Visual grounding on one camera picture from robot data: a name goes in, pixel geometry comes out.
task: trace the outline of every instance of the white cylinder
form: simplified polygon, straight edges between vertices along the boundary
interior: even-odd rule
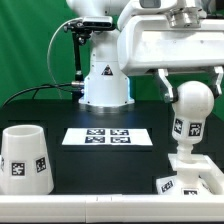
[[[45,195],[53,190],[43,128],[19,125],[3,131],[0,187],[6,195]]]

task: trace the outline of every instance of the green screen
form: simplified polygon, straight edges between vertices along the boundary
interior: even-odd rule
[[[34,86],[53,83],[47,68],[47,50],[57,28],[76,15],[65,0],[0,0],[0,103],[12,94]],[[82,68],[89,72],[89,44],[81,50]],[[50,60],[57,83],[74,80],[71,33],[61,30],[54,41]],[[158,100],[160,94],[151,76],[131,77],[131,95],[136,100]],[[208,83],[207,75],[171,76],[174,86],[188,80]],[[18,97],[30,99],[33,93]],[[43,90],[36,99],[58,99],[56,90]],[[71,99],[70,93],[63,93]],[[224,119],[224,97],[216,100],[214,112]]]

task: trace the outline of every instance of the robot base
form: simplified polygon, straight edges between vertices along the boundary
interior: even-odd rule
[[[192,162],[180,161],[175,154],[169,154],[176,176],[158,179],[157,191],[162,195],[211,195],[207,183],[201,179],[200,173],[212,173],[212,167],[203,155],[192,155]]]
[[[92,113],[97,114],[113,114],[113,113],[120,113],[125,111],[131,111],[134,109],[134,101],[132,101],[130,104],[124,105],[124,106],[118,106],[118,107],[100,107],[100,106],[92,106],[88,104],[79,104],[79,108],[81,110],[89,111]]]

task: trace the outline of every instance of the black square marker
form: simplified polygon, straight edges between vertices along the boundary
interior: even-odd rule
[[[87,136],[85,143],[86,144],[103,144],[105,143],[105,137]]]
[[[2,157],[2,161],[1,161],[1,170],[4,172],[4,165],[5,165],[5,160]]]
[[[128,130],[122,130],[122,129],[112,129],[110,130],[111,135],[129,135]]]
[[[189,137],[200,137],[202,131],[202,123],[191,123],[189,129]]]
[[[105,129],[88,129],[86,135],[105,135]]]
[[[24,177],[25,176],[25,163],[12,163],[12,176]]]
[[[183,190],[184,195],[198,195],[197,189],[184,189]]]
[[[169,189],[171,189],[174,186],[173,181],[170,180],[168,183],[164,184],[161,187],[162,193],[165,193],[166,191],[168,191]]]
[[[175,124],[174,124],[174,131],[178,134],[182,134],[182,130],[183,130],[183,121],[181,121],[180,119],[175,120]]]
[[[42,157],[42,158],[36,160],[36,168],[37,168],[37,173],[40,173],[47,169],[45,157]]]
[[[126,144],[131,143],[131,139],[129,137],[111,137],[112,144]]]

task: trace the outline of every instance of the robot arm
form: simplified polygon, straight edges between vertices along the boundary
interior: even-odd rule
[[[120,15],[129,0],[66,0],[68,6],[79,16]]]
[[[155,75],[165,101],[178,100],[169,73],[208,72],[222,94],[224,22],[205,19],[213,1],[131,0],[118,20],[118,61],[127,75]]]

